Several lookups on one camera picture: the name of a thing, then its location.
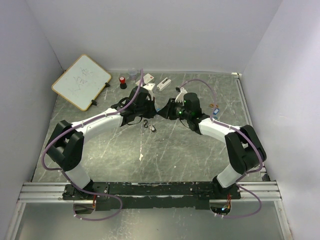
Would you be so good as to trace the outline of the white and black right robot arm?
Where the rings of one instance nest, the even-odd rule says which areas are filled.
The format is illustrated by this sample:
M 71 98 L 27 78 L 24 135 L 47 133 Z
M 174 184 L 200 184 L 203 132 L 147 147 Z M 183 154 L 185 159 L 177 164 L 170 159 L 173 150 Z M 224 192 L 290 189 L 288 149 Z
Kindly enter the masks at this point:
M 212 193 L 216 198 L 223 199 L 230 187 L 245 175 L 262 169 L 267 155 L 254 128 L 229 125 L 203 113 L 196 93 L 184 94 L 182 102 L 169 99 L 157 113 L 169 120 L 186 120 L 191 131 L 225 143 L 229 164 L 212 180 Z

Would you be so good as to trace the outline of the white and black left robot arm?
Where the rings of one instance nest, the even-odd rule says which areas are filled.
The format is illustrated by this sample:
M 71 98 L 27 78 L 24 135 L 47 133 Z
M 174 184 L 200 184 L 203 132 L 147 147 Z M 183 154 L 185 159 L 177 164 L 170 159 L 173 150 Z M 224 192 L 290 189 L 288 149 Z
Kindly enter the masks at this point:
M 135 118 L 153 118 L 157 114 L 154 87 L 153 83 L 136 86 L 130 96 L 98 115 L 73 123 L 62 120 L 56 125 L 45 153 L 76 185 L 75 193 L 81 199 L 89 199 L 94 192 L 93 181 L 81 165 L 84 144 L 106 130 L 129 125 Z

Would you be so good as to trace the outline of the black carabiner keyring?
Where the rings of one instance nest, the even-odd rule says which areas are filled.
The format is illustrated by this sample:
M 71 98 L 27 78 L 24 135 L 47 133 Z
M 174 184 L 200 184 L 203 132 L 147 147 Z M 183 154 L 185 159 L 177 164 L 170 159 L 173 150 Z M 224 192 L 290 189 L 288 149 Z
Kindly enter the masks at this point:
M 143 127 L 144 128 L 148 128 L 149 127 L 149 122 L 146 119 L 143 121 Z

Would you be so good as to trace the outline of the light blue key tag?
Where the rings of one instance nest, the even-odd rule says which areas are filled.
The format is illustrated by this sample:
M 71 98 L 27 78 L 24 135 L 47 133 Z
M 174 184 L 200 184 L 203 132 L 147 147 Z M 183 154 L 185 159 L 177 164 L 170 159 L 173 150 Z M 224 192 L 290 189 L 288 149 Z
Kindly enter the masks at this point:
M 220 112 L 220 109 L 219 108 L 215 108 L 212 114 L 213 114 L 214 117 L 216 117 L 219 112 Z

